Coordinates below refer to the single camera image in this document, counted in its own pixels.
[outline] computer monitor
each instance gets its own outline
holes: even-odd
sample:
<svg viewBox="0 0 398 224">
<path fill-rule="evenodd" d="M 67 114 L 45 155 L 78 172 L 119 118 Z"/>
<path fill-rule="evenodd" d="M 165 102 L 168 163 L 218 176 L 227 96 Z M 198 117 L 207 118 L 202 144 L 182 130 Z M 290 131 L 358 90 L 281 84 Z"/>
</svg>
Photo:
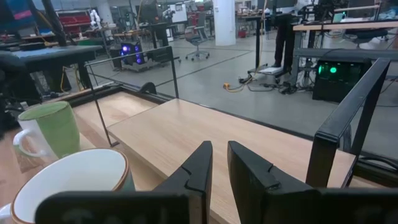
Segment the computer monitor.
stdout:
<svg viewBox="0 0 398 224">
<path fill-rule="evenodd" d="M 31 0 L 0 0 L 0 33 L 12 32 L 35 23 Z"/>
</svg>

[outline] person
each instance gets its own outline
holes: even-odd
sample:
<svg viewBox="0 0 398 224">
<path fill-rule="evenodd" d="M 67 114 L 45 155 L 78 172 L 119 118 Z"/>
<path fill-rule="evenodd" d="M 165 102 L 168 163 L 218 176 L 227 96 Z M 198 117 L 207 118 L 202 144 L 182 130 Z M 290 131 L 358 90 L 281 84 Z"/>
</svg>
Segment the person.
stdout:
<svg viewBox="0 0 398 224">
<path fill-rule="evenodd" d="M 293 16 L 281 16 L 278 18 L 278 31 L 276 35 L 275 63 L 272 67 L 280 68 L 285 50 L 284 71 L 291 71 L 293 63 L 294 31 L 292 24 Z"/>
</svg>

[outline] white pillar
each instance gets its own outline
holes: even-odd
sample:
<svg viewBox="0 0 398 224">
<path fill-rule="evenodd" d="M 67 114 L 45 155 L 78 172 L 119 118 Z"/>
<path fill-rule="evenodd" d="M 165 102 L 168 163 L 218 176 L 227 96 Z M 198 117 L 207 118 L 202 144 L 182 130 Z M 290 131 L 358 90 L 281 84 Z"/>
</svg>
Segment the white pillar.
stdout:
<svg viewBox="0 0 398 224">
<path fill-rule="evenodd" d="M 108 0 L 96 0 L 97 10 L 99 18 L 103 19 L 103 22 L 107 22 L 108 24 L 113 23 L 111 8 L 109 6 Z M 105 31 L 105 35 L 107 37 L 111 37 L 112 33 L 110 30 Z"/>
<path fill-rule="evenodd" d="M 213 0 L 216 45 L 227 46 L 236 43 L 235 1 Z"/>
</svg>

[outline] cable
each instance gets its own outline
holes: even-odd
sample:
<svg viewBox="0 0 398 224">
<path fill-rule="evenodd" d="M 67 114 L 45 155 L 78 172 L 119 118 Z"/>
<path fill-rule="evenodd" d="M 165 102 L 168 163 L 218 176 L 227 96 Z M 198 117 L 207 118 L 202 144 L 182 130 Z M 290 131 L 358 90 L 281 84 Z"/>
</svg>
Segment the cable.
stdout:
<svg viewBox="0 0 398 224">
<path fill-rule="evenodd" d="M 391 80 L 390 84 L 388 84 L 388 86 L 386 86 L 386 87 L 380 92 L 380 94 L 381 94 L 381 93 L 384 93 L 384 92 L 397 80 L 397 78 L 398 78 L 398 77 L 393 78 L 393 79 Z"/>
<path fill-rule="evenodd" d="M 275 90 L 275 88 L 278 88 L 278 86 L 277 86 L 277 85 L 269 85 L 269 86 L 266 86 L 266 85 L 264 84 L 264 88 L 255 88 L 255 89 L 252 89 L 252 88 L 250 87 L 250 85 L 248 85 L 248 89 L 249 89 L 250 91 L 272 91 L 272 90 Z"/>
<path fill-rule="evenodd" d="M 230 92 L 230 93 L 239 93 L 240 91 L 242 91 L 244 89 L 244 86 L 246 86 L 247 84 L 249 84 L 253 78 L 257 75 L 257 72 L 260 69 L 261 66 L 261 55 L 262 55 L 262 23 L 264 22 L 265 19 L 265 14 L 266 14 L 266 5 L 267 5 L 267 1 L 265 0 L 264 2 L 264 8 L 262 9 L 262 15 L 261 15 L 261 21 L 260 21 L 260 55 L 259 55 L 259 64 L 257 65 L 256 71 L 254 72 L 254 75 L 252 77 L 250 77 L 246 82 L 244 82 L 242 85 L 240 85 L 237 89 L 229 89 L 229 84 L 226 85 L 224 84 L 223 87 L 226 91 Z"/>
</svg>

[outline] concrete floor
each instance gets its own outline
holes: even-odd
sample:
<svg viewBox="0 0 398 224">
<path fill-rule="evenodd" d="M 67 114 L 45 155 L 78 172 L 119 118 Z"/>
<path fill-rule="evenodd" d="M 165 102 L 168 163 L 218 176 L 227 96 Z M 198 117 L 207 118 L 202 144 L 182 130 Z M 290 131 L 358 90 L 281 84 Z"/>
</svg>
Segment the concrete floor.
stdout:
<svg viewBox="0 0 398 224">
<path fill-rule="evenodd" d="M 261 63 L 274 62 L 275 33 L 271 33 L 269 38 L 269 40 L 264 38 L 262 43 Z M 238 77 L 246 77 L 247 70 L 254 68 L 256 45 L 253 36 L 237 39 L 236 45 L 232 46 L 216 46 L 214 40 L 205 42 L 200 48 L 209 51 L 210 58 L 194 62 L 185 60 L 185 55 L 195 50 L 194 46 L 184 40 L 176 40 L 170 45 L 173 47 L 174 56 L 180 56 L 182 59 L 181 63 L 177 61 L 175 63 L 178 90 L 182 99 L 311 136 L 337 107 L 334 103 L 312 100 L 310 92 L 282 95 L 277 90 L 252 92 L 245 88 L 239 93 L 228 93 L 224 90 L 223 83 L 228 82 L 232 86 L 237 86 Z M 332 41 L 330 45 L 348 49 L 356 47 L 351 42 L 340 40 L 339 42 Z M 389 42 L 380 44 L 382 48 L 388 45 Z M 392 63 L 387 75 L 398 75 L 395 72 L 397 68 L 398 65 Z M 145 82 L 153 82 L 157 85 L 158 92 L 175 95 L 170 65 L 134 73 L 131 71 L 114 72 L 111 64 L 105 63 L 94 66 L 93 71 L 98 75 L 137 86 Z M 68 75 L 70 80 L 74 80 L 74 74 Z M 108 82 L 102 78 L 97 79 L 99 84 Z M 257 79 L 259 81 L 251 84 L 253 87 L 263 82 L 266 77 L 259 75 Z M 393 83 L 380 96 L 378 104 L 398 105 L 397 92 L 398 83 Z M 396 149 L 398 119 L 395 118 L 397 112 L 398 107 L 378 106 L 376 108 L 363 150 L 398 159 Z M 356 130 L 358 119 L 359 116 L 356 116 L 352 122 L 353 131 Z"/>
</svg>

